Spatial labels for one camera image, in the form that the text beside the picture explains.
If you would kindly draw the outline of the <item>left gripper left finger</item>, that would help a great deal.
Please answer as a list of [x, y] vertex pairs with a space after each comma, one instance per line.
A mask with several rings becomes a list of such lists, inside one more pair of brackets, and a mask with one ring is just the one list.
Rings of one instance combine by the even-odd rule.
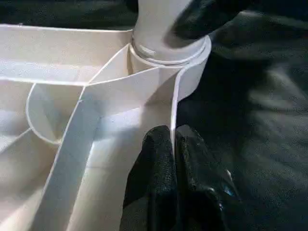
[[122, 210], [124, 231], [175, 227], [175, 164], [167, 126], [149, 130], [129, 172]]

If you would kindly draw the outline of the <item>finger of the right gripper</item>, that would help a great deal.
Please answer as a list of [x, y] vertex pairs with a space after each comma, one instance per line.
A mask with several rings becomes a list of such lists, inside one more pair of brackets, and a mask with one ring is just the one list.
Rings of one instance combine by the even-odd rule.
[[225, 25], [252, 4], [252, 0], [193, 0], [166, 33], [166, 45], [187, 47]]

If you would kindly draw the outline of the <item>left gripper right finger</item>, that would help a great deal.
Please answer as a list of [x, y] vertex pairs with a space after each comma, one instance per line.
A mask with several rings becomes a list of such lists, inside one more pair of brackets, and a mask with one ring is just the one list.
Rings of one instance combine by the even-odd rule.
[[181, 215], [186, 231], [239, 231], [241, 199], [226, 168], [188, 125], [176, 129]]

